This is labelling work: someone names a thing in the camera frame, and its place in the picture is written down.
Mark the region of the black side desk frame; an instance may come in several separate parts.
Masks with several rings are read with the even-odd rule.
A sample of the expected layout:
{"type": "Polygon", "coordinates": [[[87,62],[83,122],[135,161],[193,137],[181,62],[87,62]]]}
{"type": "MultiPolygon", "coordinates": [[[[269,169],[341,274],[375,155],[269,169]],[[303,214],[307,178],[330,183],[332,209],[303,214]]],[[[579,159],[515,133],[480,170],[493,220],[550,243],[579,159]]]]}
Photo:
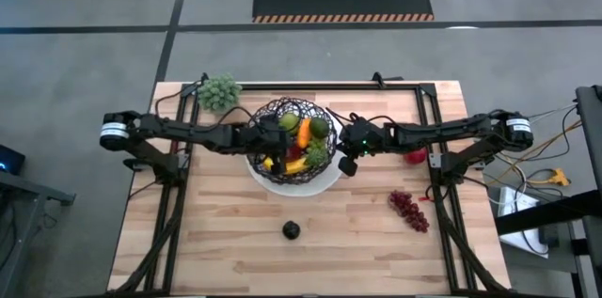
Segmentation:
{"type": "Polygon", "coordinates": [[[572,243],[572,247],[577,256],[590,258],[598,297],[602,298],[602,86],[581,86],[576,96],[596,188],[502,216],[496,226],[498,232],[507,234],[580,220],[585,238],[572,243]]]}

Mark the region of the black device with blue light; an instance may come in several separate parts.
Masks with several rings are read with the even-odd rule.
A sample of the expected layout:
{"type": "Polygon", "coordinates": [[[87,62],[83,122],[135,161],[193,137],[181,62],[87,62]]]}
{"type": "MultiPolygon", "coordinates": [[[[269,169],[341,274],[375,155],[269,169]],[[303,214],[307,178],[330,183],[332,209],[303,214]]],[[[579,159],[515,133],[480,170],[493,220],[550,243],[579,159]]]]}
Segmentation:
{"type": "Polygon", "coordinates": [[[0,144],[0,171],[19,176],[24,166],[25,156],[20,152],[0,144]]]}

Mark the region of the grey desk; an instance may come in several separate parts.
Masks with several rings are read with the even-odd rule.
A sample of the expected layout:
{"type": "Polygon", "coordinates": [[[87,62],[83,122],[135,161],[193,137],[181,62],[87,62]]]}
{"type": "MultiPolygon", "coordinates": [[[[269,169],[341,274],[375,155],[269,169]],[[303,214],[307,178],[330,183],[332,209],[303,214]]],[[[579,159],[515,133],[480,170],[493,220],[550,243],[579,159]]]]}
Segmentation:
{"type": "Polygon", "coordinates": [[[7,236],[11,239],[5,254],[2,254],[4,242],[0,236],[0,298],[13,297],[49,200],[70,206],[75,194],[0,172],[0,222],[4,215],[2,207],[11,214],[7,228],[7,236]]]}

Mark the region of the green avocado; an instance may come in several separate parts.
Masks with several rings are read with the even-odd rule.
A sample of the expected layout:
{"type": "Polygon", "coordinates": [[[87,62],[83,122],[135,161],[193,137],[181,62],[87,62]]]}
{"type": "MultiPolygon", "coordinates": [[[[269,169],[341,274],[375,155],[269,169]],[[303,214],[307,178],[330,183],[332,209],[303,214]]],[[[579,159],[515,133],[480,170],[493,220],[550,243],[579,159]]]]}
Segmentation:
{"type": "Polygon", "coordinates": [[[330,128],[325,119],[312,118],[309,122],[309,131],[314,139],[325,139],[330,133],[330,128]]]}

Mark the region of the black plum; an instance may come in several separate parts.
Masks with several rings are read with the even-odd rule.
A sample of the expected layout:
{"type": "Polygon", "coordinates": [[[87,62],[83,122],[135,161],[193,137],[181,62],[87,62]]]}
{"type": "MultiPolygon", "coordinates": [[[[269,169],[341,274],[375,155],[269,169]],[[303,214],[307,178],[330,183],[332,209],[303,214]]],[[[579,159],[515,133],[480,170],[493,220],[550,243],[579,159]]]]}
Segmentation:
{"type": "Polygon", "coordinates": [[[282,226],[282,234],[288,240],[295,240],[301,234],[301,227],[294,221],[287,221],[282,226]]]}

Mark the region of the red grape bunch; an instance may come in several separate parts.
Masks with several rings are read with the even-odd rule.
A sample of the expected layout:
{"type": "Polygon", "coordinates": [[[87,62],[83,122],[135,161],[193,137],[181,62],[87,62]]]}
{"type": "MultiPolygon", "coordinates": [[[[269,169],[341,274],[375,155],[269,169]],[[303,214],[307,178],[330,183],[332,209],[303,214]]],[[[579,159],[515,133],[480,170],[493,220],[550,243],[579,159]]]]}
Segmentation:
{"type": "Polygon", "coordinates": [[[417,232],[426,233],[428,231],[430,224],[418,204],[413,201],[410,193],[391,192],[388,195],[388,205],[417,232]]]}

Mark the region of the black wire fruit basket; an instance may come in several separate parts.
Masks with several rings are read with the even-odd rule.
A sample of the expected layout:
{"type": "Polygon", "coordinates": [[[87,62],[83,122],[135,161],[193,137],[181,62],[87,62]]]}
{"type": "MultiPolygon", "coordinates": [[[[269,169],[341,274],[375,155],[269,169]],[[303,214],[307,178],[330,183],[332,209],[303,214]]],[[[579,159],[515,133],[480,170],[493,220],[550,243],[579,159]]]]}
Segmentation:
{"type": "MultiPolygon", "coordinates": [[[[259,124],[259,118],[264,115],[277,115],[280,118],[285,113],[295,113],[297,114],[301,121],[304,118],[323,118],[325,119],[330,128],[330,133],[327,138],[320,139],[324,140],[326,144],[326,148],[328,150],[328,159],[325,163],[319,166],[311,167],[309,166],[306,170],[292,174],[285,175],[285,173],[280,175],[273,175],[271,170],[268,171],[264,166],[263,162],[266,158],[270,158],[268,154],[256,153],[253,152],[247,156],[247,160],[251,163],[253,169],[265,177],[266,179],[275,182],[277,184],[304,184],[314,179],[317,175],[321,174],[325,171],[325,169],[331,165],[334,160],[335,153],[337,152],[337,139],[338,139],[338,130],[335,126],[334,120],[330,117],[330,115],[324,110],[324,108],[315,104],[314,102],[299,99],[299,98],[291,98],[291,97],[281,97],[277,100],[270,101],[266,105],[262,106],[257,110],[249,119],[248,124],[250,126],[255,126],[259,124]]],[[[296,134],[289,134],[290,137],[290,146],[297,145],[296,144],[296,134]]]]}

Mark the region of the yellow banana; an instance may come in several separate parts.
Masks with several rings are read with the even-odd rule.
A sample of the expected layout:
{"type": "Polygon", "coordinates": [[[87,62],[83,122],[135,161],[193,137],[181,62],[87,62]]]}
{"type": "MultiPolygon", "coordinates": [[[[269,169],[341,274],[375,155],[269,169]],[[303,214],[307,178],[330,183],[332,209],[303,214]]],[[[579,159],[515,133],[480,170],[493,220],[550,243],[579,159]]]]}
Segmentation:
{"type": "MultiPolygon", "coordinates": [[[[285,175],[292,175],[306,170],[309,166],[306,164],[306,157],[300,158],[293,162],[288,162],[285,167],[285,175]]],[[[266,158],[263,162],[263,166],[270,171],[274,162],[270,158],[266,158]]]]}

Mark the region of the potted green plant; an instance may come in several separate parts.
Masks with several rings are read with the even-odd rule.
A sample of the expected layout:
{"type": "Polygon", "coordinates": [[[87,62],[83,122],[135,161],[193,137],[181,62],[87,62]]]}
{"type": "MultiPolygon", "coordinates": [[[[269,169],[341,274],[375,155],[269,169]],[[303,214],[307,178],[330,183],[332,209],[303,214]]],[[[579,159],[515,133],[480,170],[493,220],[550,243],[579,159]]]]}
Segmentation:
{"type": "Polygon", "coordinates": [[[239,103],[242,89],[229,74],[210,77],[204,73],[198,87],[199,107],[214,114],[224,114],[239,103]]]}

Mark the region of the orange carrot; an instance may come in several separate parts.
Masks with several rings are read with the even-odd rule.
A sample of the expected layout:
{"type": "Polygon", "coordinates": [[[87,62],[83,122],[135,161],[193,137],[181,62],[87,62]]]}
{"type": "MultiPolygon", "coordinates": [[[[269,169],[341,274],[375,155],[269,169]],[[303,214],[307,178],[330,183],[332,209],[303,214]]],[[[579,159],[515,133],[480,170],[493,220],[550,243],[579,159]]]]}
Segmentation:
{"type": "Polygon", "coordinates": [[[304,118],[297,130],[296,144],[301,149],[305,149],[311,140],[310,122],[310,118],[304,118]]]}

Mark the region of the white plate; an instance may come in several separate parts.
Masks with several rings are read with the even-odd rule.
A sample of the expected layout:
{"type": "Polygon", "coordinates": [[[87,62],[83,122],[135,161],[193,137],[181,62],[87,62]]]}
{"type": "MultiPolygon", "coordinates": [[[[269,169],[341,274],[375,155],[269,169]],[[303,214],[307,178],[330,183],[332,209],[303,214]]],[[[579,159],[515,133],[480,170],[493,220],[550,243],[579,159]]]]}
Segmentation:
{"type": "Polygon", "coordinates": [[[246,161],[246,166],[252,178],[265,190],[280,196],[288,197],[309,197],[319,195],[334,185],[342,175],[339,168],[334,164],[331,164],[324,172],[307,183],[300,185],[289,183],[277,184],[258,174],[249,161],[246,161]]]}

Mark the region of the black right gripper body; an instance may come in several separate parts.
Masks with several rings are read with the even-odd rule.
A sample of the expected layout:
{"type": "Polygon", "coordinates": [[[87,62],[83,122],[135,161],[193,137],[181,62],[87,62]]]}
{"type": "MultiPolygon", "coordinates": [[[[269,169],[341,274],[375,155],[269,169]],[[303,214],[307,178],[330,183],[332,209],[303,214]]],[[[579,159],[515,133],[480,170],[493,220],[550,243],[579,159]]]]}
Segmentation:
{"type": "Polygon", "coordinates": [[[347,157],[357,157],[362,153],[362,129],[356,122],[343,127],[338,150],[347,157]]]}

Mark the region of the green grape bunch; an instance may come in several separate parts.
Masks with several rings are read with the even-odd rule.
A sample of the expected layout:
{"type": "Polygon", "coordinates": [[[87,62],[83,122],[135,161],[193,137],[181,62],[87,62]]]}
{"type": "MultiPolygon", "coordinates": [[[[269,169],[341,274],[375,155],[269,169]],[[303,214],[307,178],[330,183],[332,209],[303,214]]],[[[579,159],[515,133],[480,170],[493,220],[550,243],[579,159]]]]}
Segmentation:
{"type": "Polygon", "coordinates": [[[319,166],[328,159],[328,150],[324,140],[311,139],[306,148],[305,164],[311,167],[319,166]]]}

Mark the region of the red pomegranate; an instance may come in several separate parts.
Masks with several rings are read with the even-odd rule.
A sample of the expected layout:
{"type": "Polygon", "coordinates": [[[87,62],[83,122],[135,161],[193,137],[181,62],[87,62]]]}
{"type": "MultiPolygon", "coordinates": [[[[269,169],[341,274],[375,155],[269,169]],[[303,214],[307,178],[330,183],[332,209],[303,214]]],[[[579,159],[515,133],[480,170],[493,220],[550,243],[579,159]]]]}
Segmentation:
{"type": "Polygon", "coordinates": [[[424,163],[428,158],[429,152],[427,148],[421,148],[403,155],[404,161],[409,165],[419,165],[424,163]]]}

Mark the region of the green pear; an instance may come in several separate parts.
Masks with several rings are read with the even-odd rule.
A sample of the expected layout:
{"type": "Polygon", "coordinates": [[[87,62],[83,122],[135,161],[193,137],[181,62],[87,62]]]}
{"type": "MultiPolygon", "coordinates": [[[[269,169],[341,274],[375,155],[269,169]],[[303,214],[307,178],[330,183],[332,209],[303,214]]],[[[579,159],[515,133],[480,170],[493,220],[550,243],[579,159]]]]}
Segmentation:
{"type": "Polygon", "coordinates": [[[295,113],[285,113],[278,120],[278,126],[289,134],[296,134],[300,125],[301,119],[295,113]]]}

